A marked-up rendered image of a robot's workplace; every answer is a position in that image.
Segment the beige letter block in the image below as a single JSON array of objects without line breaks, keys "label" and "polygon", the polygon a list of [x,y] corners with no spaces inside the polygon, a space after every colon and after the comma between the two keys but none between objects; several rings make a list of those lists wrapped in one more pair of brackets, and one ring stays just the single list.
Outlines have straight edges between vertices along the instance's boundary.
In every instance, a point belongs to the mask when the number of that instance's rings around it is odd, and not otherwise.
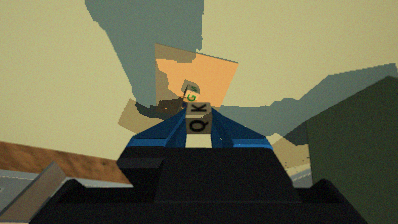
[{"label": "beige letter block", "polygon": [[188,102],[186,107],[186,133],[211,134],[212,110],[210,102]]},{"label": "beige letter block", "polygon": [[197,102],[200,96],[200,88],[188,84],[184,92],[183,101]]},{"label": "beige letter block", "polygon": [[181,110],[183,110],[186,107],[187,107],[187,102],[180,101],[180,103],[177,107],[177,110],[176,110],[176,114],[179,113]]}]

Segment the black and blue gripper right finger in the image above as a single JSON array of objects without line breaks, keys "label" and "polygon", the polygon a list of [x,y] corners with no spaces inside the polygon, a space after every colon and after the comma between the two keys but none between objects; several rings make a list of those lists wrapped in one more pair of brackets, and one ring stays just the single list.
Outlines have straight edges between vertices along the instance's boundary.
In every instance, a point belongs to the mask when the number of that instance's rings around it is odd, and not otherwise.
[{"label": "black and blue gripper right finger", "polygon": [[265,136],[223,116],[214,108],[211,110],[212,148],[270,148],[273,150]]}]

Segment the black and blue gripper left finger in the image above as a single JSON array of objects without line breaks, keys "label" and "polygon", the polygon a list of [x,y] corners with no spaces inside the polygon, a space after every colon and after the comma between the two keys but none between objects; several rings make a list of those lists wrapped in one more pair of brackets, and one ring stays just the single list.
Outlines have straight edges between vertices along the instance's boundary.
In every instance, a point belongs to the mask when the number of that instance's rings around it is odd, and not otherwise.
[{"label": "black and blue gripper left finger", "polygon": [[132,136],[126,147],[164,146],[165,148],[185,148],[187,138],[185,114],[186,108],[173,117]]}]

